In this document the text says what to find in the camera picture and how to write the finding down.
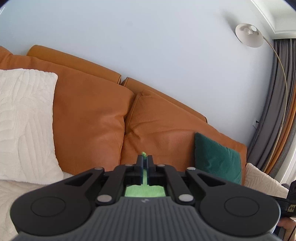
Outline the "person's right hand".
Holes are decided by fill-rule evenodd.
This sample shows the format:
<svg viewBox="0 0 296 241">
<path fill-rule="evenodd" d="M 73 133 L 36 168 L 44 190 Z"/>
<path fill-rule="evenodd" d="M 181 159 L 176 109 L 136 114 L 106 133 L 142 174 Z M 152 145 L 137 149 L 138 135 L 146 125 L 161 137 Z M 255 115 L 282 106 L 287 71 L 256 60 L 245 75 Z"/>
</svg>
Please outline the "person's right hand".
<svg viewBox="0 0 296 241">
<path fill-rule="evenodd" d="M 284 217 L 280 219 L 277 225 L 285 229 L 283 241 L 295 241 L 295 220 Z"/>
</svg>

